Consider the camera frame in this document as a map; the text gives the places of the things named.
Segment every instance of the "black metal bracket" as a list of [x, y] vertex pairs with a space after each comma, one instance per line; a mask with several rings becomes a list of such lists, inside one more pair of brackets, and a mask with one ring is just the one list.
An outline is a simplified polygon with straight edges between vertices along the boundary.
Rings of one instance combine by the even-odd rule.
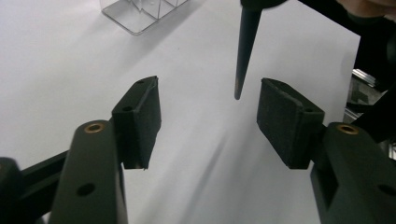
[[64, 153], [20, 171], [0, 158], [0, 223], [127, 223], [123, 174], [149, 167], [161, 128], [158, 78], [137, 81], [117, 103], [110, 121], [77, 128]]
[[290, 169], [307, 169], [321, 223], [396, 223], [396, 170], [371, 136], [324, 113], [292, 87], [264, 78], [257, 122]]

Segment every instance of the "screw hole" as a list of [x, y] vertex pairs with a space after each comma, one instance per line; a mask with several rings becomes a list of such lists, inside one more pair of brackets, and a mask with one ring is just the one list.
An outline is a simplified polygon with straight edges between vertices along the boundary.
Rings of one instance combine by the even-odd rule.
[[95, 190], [95, 185], [92, 183], [83, 185], [77, 189], [77, 195], [80, 197], [85, 197], [93, 193]]
[[337, 126], [338, 130], [343, 132], [343, 133], [347, 133], [347, 134], [358, 134], [359, 130], [349, 126], [349, 125], [345, 125], [345, 124], [340, 124]]
[[125, 107], [122, 109], [122, 111], [125, 111], [125, 112], [131, 111], [131, 110], [132, 110], [132, 107], [131, 107], [131, 106], [125, 106]]
[[87, 127], [85, 127], [84, 131], [86, 133], [99, 133], [105, 128], [105, 125], [102, 123], [94, 123], [90, 124]]
[[384, 193], [386, 193], [386, 194], [388, 194], [388, 195], [390, 195], [390, 196], [396, 196], [396, 189], [394, 189], [394, 188], [391, 187], [391, 186], [388, 186], [388, 185], [378, 185], [378, 188], [379, 188], [382, 192], [384, 192]]

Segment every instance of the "clear acrylic container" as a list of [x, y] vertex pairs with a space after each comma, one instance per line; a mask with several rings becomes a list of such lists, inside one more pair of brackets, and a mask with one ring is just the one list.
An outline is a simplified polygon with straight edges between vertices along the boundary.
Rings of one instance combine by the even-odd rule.
[[140, 35], [187, 0], [100, 0], [103, 14], [133, 35]]

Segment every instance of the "white table surface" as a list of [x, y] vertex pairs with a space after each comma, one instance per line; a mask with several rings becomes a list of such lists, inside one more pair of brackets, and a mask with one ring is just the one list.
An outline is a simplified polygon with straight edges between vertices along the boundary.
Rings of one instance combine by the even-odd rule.
[[340, 121], [359, 37], [296, 1], [262, 13], [233, 98], [241, 7], [190, 0], [140, 36], [98, 0], [0, 3], [0, 156], [24, 169], [134, 82], [159, 78], [163, 126], [147, 171], [125, 172], [130, 223], [319, 223], [309, 171], [291, 171], [256, 124], [262, 77]]

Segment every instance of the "brass insert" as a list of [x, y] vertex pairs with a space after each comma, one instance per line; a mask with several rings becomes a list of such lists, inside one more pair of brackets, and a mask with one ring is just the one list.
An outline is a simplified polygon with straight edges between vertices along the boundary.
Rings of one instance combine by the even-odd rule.
[[343, 133], [347, 133], [347, 134], [358, 134], [359, 133], [358, 129], [356, 129], [350, 125], [347, 125], [347, 124], [340, 124], [337, 126], [337, 129], [339, 131], [341, 131]]
[[93, 123], [85, 127], [85, 133], [99, 133], [105, 128], [103, 123]]

